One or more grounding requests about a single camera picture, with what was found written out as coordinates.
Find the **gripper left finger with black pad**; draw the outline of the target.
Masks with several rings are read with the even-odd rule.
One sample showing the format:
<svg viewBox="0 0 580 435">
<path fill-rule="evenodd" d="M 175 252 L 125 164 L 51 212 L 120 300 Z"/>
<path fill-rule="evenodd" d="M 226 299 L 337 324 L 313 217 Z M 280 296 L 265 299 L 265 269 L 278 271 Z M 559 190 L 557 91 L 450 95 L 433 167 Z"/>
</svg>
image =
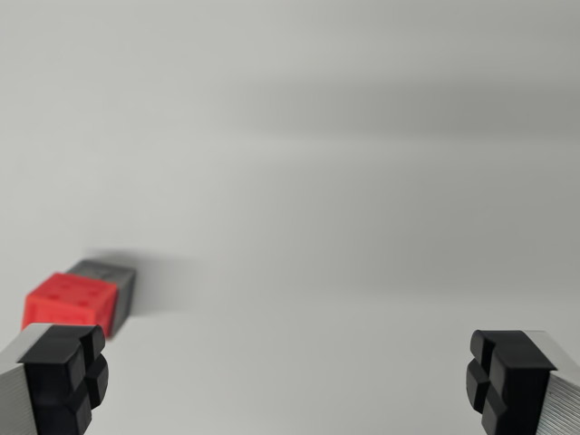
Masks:
<svg viewBox="0 0 580 435">
<path fill-rule="evenodd" d="M 83 434 L 105 397 L 99 325 L 29 324 L 1 352 L 3 434 Z"/>
</svg>

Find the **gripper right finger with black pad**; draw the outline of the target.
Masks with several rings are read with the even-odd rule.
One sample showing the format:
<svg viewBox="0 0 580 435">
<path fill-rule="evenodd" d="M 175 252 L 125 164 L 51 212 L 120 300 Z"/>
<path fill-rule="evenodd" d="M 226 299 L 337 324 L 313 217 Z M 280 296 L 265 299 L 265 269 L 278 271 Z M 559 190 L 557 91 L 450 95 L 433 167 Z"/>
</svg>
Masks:
<svg viewBox="0 0 580 435">
<path fill-rule="evenodd" d="M 543 331 L 476 330 L 466 371 L 487 434 L 579 432 L 579 364 Z"/>
</svg>

